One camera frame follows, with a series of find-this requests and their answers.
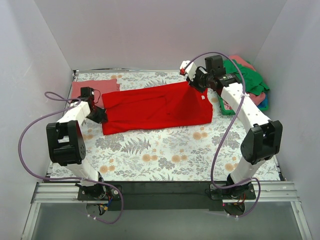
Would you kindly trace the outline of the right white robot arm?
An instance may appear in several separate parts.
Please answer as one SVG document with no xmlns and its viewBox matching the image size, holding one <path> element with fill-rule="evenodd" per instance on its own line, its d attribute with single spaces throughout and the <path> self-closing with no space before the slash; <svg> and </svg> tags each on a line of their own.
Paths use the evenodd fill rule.
<svg viewBox="0 0 320 240">
<path fill-rule="evenodd" d="M 246 136 L 240 145 L 241 159 L 228 175 L 225 185 L 212 182 L 212 194 L 237 199 L 250 189 L 258 169 L 280 150 L 283 125 L 272 121 L 246 93 L 245 79 L 237 66 L 235 73 L 228 73 L 224 66 L 224 55 L 212 52 L 205 58 L 205 67 L 196 66 L 193 60 L 183 61 L 180 74 L 186 76 L 188 84 L 200 93 L 207 89 L 215 91 L 234 110 L 234 119 L 244 126 Z"/>
</svg>

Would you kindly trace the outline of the red t shirt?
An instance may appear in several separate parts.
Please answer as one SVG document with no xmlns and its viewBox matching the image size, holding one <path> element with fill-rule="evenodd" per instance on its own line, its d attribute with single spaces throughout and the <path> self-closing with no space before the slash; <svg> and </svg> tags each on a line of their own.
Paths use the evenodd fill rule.
<svg viewBox="0 0 320 240">
<path fill-rule="evenodd" d="M 105 93 L 102 100 L 107 115 L 104 135 L 202 125 L 213 117 L 207 93 L 187 82 Z"/>
</svg>

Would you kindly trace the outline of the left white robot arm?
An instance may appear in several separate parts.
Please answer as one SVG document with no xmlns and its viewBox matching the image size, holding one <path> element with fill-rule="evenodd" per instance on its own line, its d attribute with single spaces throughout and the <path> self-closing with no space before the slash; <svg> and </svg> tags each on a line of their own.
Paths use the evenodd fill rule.
<svg viewBox="0 0 320 240">
<path fill-rule="evenodd" d="M 50 160 L 80 178 L 77 186 L 84 194 L 101 200 L 106 196 L 107 189 L 100 183 L 103 181 L 101 174 L 86 159 L 85 140 L 81 132 L 81 125 L 86 119 L 97 124 L 108 121 L 106 110 L 95 103 L 94 91 L 91 87 L 82 87 L 79 96 L 81 102 L 76 104 L 72 100 L 73 108 L 57 122 L 49 123 L 46 135 Z"/>
</svg>

